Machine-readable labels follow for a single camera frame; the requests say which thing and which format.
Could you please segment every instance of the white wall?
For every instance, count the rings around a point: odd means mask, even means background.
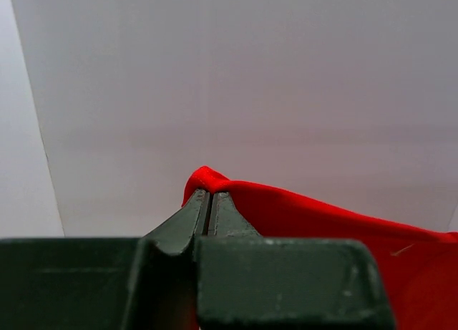
[[[456,0],[13,0],[64,228],[142,234],[201,164],[446,230]]]
[[[0,238],[62,235],[11,0],[0,0]]]

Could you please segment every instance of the red cloth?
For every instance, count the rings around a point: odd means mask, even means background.
[[[232,181],[202,167],[184,202],[202,188],[230,192],[263,236],[353,238],[374,255],[398,330],[458,329],[458,233],[438,233],[371,218],[267,185]]]

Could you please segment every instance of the white panel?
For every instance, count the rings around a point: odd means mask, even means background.
[[[0,238],[62,235],[11,0],[0,0]]]
[[[13,0],[68,234],[141,234],[200,164],[446,230],[456,0]]]

